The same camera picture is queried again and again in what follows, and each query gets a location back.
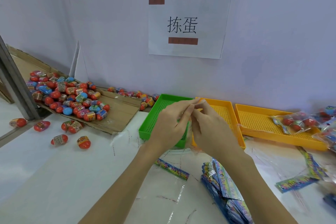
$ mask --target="green tray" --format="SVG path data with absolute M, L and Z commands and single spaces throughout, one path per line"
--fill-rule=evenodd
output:
M 155 105 L 152 107 L 151 111 L 149 112 L 148 116 L 144 120 L 143 124 L 139 128 L 140 138 L 144 140 L 148 140 L 149 137 L 151 137 L 151 132 L 154 128 L 158 115 L 163 109 L 166 108 L 167 105 L 171 105 L 172 103 L 178 102 L 180 100 L 191 100 L 191 99 L 193 98 L 161 94 L 158 100 L 156 101 Z M 175 145 L 176 147 L 184 148 L 184 146 L 186 145 L 187 130 L 188 130 L 188 125 L 183 134 L 183 137 Z

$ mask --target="hand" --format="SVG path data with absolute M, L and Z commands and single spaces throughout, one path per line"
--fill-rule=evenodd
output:
M 168 105 L 157 118 L 156 124 L 147 142 L 147 147 L 154 149 L 159 157 L 182 138 L 190 115 L 194 110 L 194 104 L 199 99 L 182 100 Z
M 191 126 L 197 146 L 208 155 L 218 158 L 243 152 L 229 125 L 204 99 L 195 105 Z

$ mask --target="white wall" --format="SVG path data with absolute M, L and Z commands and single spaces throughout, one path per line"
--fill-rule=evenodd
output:
M 0 0 L 5 43 L 69 73 L 76 49 L 69 0 Z
M 148 55 L 148 0 L 70 1 L 98 85 L 282 110 L 336 104 L 336 0 L 231 0 L 221 60 Z

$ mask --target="cardboard sheet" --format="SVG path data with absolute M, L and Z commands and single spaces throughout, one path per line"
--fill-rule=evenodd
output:
M 61 71 L 43 63 L 42 61 L 32 57 L 28 53 L 15 49 L 9 45 L 7 46 L 7 48 L 25 81 L 29 81 L 29 73 L 34 70 L 40 70 L 45 73 L 56 72 L 60 76 L 67 77 L 67 75 L 65 75 Z M 105 104 L 109 104 L 111 107 L 110 111 L 108 112 L 108 116 L 104 120 L 87 122 L 82 119 L 78 119 L 75 116 L 67 116 L 64 114 L 61 115 L 68 117 L 72 120 L 81 121 L 87 126 L 93 127 L 109 134 L 121 132 L 139 110 L 141 100 L 138 98 L 130 98 L 126 96 L 121 96 L 116 93 L 108 92 L 106 89 L 100 87 L 97 87 L 96 91 L 101 94 L 99 100 Z M 38 105 L 42 108 L 49 110 L 52 113 L 57 114 L 54 110 L 51 110 L 43 103 L 38 103 Z

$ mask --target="orange plastic tray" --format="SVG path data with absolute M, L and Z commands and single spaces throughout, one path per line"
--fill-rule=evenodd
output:
M 325 143 L 312 138 L 319 129 L 312 128 L 295 135 L 285 134 L 279 125 L 275 125 L 270 116 L 286 115 L 291 112 L 277 111 L 261 107 L 236 104 L 235 113 L 243 135 L 287 143 L 315 150 L 326 151 Z
M 235 116 L 235 112 L 233 110 L 232 103 L 230 101 L 224 101 L 224 100 L 216 100 L 216 99 L 209 99 L 209 98 L 199 98 L 199 99 L 205 99 L 209 105 L 221 116 L 226 120 L 226 122 L 229 124 L 230 128 L 232 129 L 234 135 L 237 137 L 239 146 L 242 149 L 246 148 L 242 133 L 239 129 L 239 125 L 237 122 L 237 118 Z M 192 142 L 191 145 L 197 146 L 197 144 L 194 141 L 194 135 L 192 136 Z

